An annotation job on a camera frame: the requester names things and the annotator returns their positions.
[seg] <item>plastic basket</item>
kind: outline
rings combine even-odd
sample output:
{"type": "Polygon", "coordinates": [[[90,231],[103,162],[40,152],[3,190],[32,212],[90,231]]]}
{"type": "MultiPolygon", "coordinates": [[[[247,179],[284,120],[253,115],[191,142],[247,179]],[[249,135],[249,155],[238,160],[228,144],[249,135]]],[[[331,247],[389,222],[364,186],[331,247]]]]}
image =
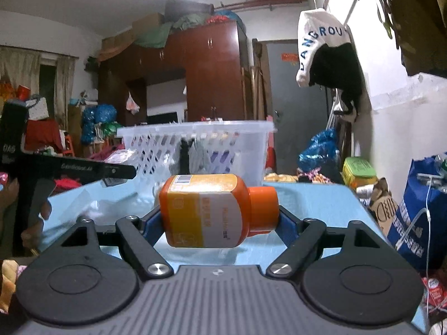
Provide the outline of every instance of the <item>plastic basket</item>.
{"type": "Polygon", "coordinates": [[[139,191],[154,194],[154,188],[171,176],[169,166],[182,138],[203,145],[211,161],[208,174],[232,173],[247,186],[261,186],[273,131],[273,122],[267,121],[212,121],[123,127],[117,136],[123,137],[126,149],[138,151],[139,191]]]}

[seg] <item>human hand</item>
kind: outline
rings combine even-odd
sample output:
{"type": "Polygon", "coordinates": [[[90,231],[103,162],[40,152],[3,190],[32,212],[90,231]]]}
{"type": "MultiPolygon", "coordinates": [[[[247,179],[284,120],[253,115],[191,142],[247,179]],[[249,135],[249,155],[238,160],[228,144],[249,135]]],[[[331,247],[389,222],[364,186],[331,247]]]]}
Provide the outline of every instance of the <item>human hand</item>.
{"type": "MultiPolygon", "coordinates": [[[[3,190],[0,191],[0,238],[3,233],[3,216],[6,208],[8,208],[16,199],[19,194],[19,183],[17,179],[12,182],[8,182],[3,190]]],[[[44,220],[48,220],[51,214],[51,204],[46,201],[41,209],[40,215],[44,220]]],[[[43,220],[39,218],[36,224],[27,228],[21,234],[23,247],[28,249],[37,248],[40,243],[40,238],[43,231],[43,220]]]]}

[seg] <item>bottle label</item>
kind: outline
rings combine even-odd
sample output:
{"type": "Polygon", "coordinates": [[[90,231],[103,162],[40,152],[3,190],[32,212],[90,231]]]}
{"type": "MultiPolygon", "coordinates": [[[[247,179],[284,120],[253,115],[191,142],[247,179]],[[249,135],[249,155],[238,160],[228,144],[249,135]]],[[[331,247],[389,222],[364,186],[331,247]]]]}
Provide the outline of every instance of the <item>bottle label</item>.
{"type": "Polygon", "coordinates": [[[234,175],[178,175],[168,189],[176,247],[232,248],[242,233],[242,214],[231,191],[234,175]]]}

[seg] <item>light blue table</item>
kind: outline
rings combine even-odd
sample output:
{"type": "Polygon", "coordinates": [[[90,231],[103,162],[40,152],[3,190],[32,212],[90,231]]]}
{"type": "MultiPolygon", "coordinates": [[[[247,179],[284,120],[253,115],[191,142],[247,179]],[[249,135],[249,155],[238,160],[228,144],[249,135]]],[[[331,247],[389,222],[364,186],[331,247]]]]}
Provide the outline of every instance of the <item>light blue table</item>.
{"type": "MultiPolygon", "coordinates": [[[[376,223],[345,186],[303,183],[267,185],[276,188],[279,203],[299,219],[313,217],[332,227],[346,227],[351,220],[362,220],[383,238],[376,223]]],[[[132,181],[112,188],[105,188],[102,182],[96,182],[51,197],[50,202],[53,212],[44,226],[41,250],[48,247],[74,224],[78,215],[87,207],[89,207],[88,216],[101,225],[114,224],[117,219],[126,215],[142,217],[153,207],[152,198],[142,198],[135,193],[132,181]]],[[[272,232],[247,238],[240,246],[232,249],[172,248],[167,244],[165,236],[161,237],[155,248],[175,271],[182,264],[258,264],[265,271],[286,246],[278,235],[272,232]]],[[[104,247],[103,251],[119,257],[117,248],[104,247]]],[[[332,255],[338,251],[337,248],[325,249],[323,256],[332,255]]],[[[422,332],[428,332],[425,314],[421,307],[412,322],[422,332]]]]}

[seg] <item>orange bottle cap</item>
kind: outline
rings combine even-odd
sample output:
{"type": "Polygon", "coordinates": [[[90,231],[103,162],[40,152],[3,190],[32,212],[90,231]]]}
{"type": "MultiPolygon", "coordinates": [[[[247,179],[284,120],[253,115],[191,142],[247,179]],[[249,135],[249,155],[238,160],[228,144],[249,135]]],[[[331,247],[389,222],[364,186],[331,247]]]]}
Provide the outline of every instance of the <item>orange bottle cap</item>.
{"type": "Polygon", "coordinates": [[[249,237],[275,230],[279,220],[278,195],[275,188],[259,186],[248,190],[252,213],[249,237]]]}

